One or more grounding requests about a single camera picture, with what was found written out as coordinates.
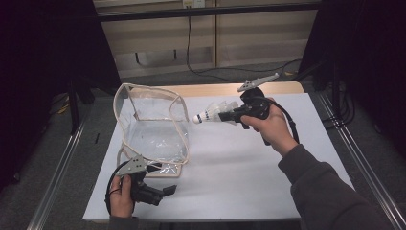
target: wrist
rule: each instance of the wrist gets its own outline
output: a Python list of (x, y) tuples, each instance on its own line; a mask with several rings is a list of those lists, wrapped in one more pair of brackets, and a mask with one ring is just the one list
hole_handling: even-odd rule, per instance
[(276, 151), (281, 155), (281, 157), (285, 157), (293, 148), (299, 145), (293, 138), (287, 138), (284, 140), (279, 146)]
[(111, 218), (115, 218), (115, 219), (132, 219), (133, 217), (130, 216), (125, 216), (125, 217), (121, 217), (121, 216), (117, 216), (117, 215), (110, 215)]

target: gray floor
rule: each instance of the gray floor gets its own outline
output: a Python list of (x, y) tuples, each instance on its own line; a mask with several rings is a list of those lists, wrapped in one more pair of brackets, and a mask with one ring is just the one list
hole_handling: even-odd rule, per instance
[[(244, 68), (259, 70), (278, 65), (278, 63), (254, 64), (244, 66)], [(294, 70), (297, 68), (297, 64), (296, 66), (292, 65), (290, 68)], [(254, 79), (269, 75), (269, 73), (251, 73), (237, 70), (216, 70), (210, 74), (239, 82), (246, 80), (248, 76)], [(131, 78), (126, 79), (126, 81), (146, 85), (224, 82), (215, 78), (196, 76), (191, 72)], [(320, 117), (325, 118), (327, 114), (318, 100), (318, 93), (314, 92), (311, 87), (311, 79), (303, 81), (302, 84), (305, 91), (310, 94)], [(56, 200), (43, 226), (44, 229), (106, 228), (105, 224), (87, 222), (81, 219), (115, 125), (112, 98), (97, 90), (95, 90), (95, 95), (97, 98), (92, 105), (79, 104), (82, 115), (85, 111), (89, 112), (88, 119), (74, 155), (69, 162), (68, 170), (62, 179), (61, 186), (58, 188)], [(60, 106), (60, 103), (55, 104), (53, 111)], [(361, 106), (356, 107), (356, 112), (356, 117), (348, 125), (348, 128), (361, 150), (366, 154), (376, 174), (393, 196), (400, 210), (406, 213), (406, 187), (403, 186), (406, 184), (406, 161), (399, 155), (390, 140), (375, 132), (372, 119)], [(52, 116), (48, 129), (21, 172), (20, 183), (10, 185), (0, 195), (0, 229), (27, 228), (70, 138), (70, 125), (69, 111)], [(341, 137), (334, 129), (330, 129), (327, 133), (337, 149), (356, 191), (374, 205), (382, 218), (388, 221), (372, 190), (354, 164)], [(150, 230), (159, 229), (159, 227), (160, 224), (157, 222), (142, 221), (140, 229)], [(300, 229), (300, 226), (297, 221), (220, 222), (178, 223), (173, 225), (172, 229)]]

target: transparent plastic bag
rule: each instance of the transparent plastic bag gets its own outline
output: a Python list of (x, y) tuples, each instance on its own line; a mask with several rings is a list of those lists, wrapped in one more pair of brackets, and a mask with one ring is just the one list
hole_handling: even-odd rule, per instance
[(123, 131), (117, 164), (140, 154), (147, 164), (162, 164), (147, 176), (178, 176), (189, 160), (189, 116), (183, 98), (159, 87), (123, 83), (113, 107)]

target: electrical outlet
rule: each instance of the electrical outlet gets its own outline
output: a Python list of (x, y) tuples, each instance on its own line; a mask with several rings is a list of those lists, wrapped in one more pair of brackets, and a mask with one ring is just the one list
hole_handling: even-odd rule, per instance
[(205, 0), (194, 0), (194, 8), (205, 8)]
[(183, 8), (192, 8), (193, 0), (183, 0)]

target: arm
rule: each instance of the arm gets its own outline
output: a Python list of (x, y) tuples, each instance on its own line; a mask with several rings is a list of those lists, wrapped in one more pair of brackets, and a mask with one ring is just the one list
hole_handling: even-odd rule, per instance
[(138, 228), (138, 219), (132, 218), (134, 202), (130, 197), (131, 178), (126, 175), (120, 188), (120, 178), (115, 176), (110, 189), (111, 216), (108, 229), (131, 229)]
[(283, 157), (280, 169), (307, 229), (387, 229), (373, 207), (326, 162), (293, 140), (282, 112), (271, 106), (266, 120), (242, 116)]

